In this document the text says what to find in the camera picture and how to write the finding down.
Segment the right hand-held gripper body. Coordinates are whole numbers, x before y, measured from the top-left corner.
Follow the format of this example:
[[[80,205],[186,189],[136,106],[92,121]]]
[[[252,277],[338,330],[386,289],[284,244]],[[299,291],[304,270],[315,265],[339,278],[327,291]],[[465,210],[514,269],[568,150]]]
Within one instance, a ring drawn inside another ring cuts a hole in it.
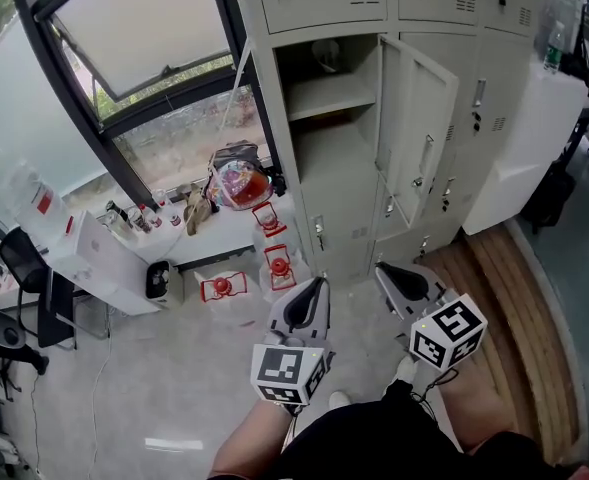
[[[412,323],[409,353],[438,371],[448,371],[479,348],[487,326],[465,293]]]

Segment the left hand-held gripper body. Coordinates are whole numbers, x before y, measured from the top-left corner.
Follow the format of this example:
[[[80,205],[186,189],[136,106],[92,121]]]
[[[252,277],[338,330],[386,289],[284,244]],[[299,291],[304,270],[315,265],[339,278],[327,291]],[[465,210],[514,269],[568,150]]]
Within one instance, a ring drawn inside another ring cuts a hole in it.
[[[334,355],[326,340],[268,331],[253,347],[251,385],[264,401],[309,404]]]

